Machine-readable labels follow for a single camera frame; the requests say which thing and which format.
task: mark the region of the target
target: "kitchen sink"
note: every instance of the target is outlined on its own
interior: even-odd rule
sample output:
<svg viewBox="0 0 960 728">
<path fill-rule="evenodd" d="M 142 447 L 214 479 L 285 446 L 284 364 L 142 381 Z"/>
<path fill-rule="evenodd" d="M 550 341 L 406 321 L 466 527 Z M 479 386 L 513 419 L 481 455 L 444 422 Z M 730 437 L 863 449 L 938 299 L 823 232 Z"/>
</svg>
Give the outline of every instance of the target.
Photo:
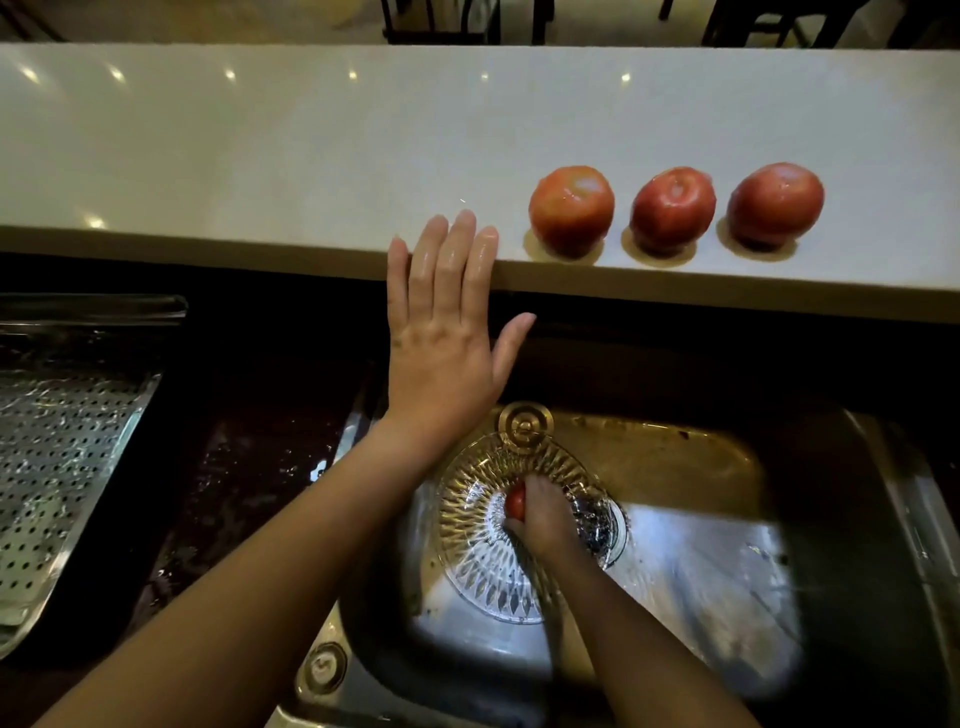
<svg viewBox="0 0 960 728">
<path fill-rule="evenodd" d="M 441 474 L 518 400 L 622 515 L 609 574 L 761 723 L 955 719 L 960 539 L 895 425 L 722 354 L 535 338 L 359 560 L 272 726 L 612 725 L 562 602 L 494 619 L 438 554 Z"/>
</svg>

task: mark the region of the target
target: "tomato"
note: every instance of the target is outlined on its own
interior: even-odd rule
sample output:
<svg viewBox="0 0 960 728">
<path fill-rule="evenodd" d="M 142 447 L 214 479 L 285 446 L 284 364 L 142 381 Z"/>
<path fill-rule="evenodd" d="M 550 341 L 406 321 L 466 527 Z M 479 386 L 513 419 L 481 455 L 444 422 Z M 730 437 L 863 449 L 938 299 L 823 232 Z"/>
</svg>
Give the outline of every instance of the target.
<svg viewBox="0 0 960 728">
<path fill-rule="evenodd" d="M 708 174 L 674 167 L 660 172 L 636 194 L 630 229 L 641 248 L 676 253 L 707 231 L 716 207 Z"/>
<path fill-rule="evenodd" d="M 507 492 L 503 512 L 516 521 L 523 521 L 527 515 L 527 486 L 522 478 Z"/>
<path fill-rule="evenodd" d="M 780 248 L 813 227 L 825 198 L 820 178 L 810 170 L 785 161 L 768 164 L 733 191 L 727 223 L 741 241 Z"/>
<path fill-rule="evenodd" d="M 530 225 L 554 253 L 583 257 L 613 222 L 613 190 L 593 167 L 561 167 L 530 198 Z"/>
</svg>

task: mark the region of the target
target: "hand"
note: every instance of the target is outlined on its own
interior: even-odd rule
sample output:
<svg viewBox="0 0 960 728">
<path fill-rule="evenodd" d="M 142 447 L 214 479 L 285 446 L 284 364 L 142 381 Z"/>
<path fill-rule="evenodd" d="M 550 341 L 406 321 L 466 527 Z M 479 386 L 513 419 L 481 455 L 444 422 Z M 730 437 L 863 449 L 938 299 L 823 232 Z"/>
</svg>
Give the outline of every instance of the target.
<svg viewBox="0 0 960 728">
<path fill-rule="evenodd" d="M 504 528 L 515 533 L 548 568 L 572 553 L 586 553 L 563 489 L 536 473 L 525 475 L 523 482 L 527 491 L 524 520 L 507 519 Z"/>
<path fill-rule="evenodd" d="M 399 238 L 390 244 L 390 403 L 384 420 L 433 446 L 434 456 L 496 404 L 537 319 L 532 313 L 515 317 L 491 352 L 487 304 L 498 239 L 496 228 L 477 233 L 476 217 L 464 210 L 449 231 L 442 215 L 430 220 L 412 257 Z"/>
</svg>

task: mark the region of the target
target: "forearm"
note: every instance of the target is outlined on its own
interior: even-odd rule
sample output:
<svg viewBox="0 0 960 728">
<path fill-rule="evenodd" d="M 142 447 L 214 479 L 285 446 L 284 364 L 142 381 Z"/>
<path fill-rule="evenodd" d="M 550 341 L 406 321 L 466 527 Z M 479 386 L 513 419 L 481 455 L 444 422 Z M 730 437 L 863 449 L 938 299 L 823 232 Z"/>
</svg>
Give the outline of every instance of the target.
<svg viewBox="0 0 960 728">
<path fill-rule="evenodd" d="M 593 668 L 621 726 L 756 728 L 746 707 L 579 545 L 553 560 Z"/>
<path fill-rule="evenodd" d="M 131 637 L 42 728 L 262 725 L 352 557 L 438 453 L 376 426 L 316 485 Z"/>
</svg>

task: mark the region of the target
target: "perforated drain rack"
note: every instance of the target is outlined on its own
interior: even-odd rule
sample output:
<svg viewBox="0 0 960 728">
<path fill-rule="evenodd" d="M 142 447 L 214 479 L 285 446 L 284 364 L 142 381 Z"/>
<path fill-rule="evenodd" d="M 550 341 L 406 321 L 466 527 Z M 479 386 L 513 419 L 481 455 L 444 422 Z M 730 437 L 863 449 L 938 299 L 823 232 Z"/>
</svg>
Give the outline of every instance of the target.
<svg viewBox="0 0 960 728">
<path fill-rule="evenodd" d="M 185 312 L 175 297 L 0 296 L 0 657 L 39 619 Z"/>
</svg>

